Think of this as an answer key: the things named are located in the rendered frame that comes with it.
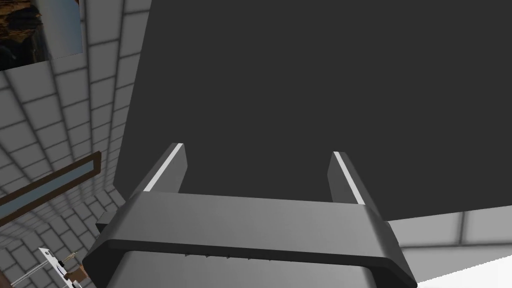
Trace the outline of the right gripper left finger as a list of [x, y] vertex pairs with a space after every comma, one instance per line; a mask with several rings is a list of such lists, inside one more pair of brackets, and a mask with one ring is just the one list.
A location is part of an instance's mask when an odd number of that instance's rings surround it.
[[177, 193], [183, 183], [187, 168], [187, 156], [183, 143], [170, 143], [166, 147], [153, 145], [142, 151], [142, 162], [137, 165], [141, 179], [134, 187], [136, 192]]

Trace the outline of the dark grey door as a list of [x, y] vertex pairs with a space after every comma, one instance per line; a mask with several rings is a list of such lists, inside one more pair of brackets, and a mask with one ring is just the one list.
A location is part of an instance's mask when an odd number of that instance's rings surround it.
[[339, 152], [386, 221], [512, 206], [512, 0], [151, 0], [117, 191], [173, 143], [183, 193], [331, 202]]

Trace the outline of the brown framed window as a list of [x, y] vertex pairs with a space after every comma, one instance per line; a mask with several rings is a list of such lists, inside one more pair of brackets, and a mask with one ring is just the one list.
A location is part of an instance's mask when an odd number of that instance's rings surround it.
[[102, 152], [65, 166], [0, 198], [0, 228], [97, 176], [101, 172]]

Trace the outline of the wall picture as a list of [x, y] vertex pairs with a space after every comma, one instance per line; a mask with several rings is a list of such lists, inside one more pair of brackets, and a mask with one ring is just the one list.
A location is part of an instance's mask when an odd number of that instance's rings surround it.
[[82, 52], [80, 0], [0, 0], [0, 71]]

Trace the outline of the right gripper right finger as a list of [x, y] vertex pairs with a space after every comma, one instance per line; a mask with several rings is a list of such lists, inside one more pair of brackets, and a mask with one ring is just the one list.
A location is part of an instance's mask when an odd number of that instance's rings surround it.
[[332, 201], [371, 206], [373, 201], [345, 152], [334, 151], [327, 170]]

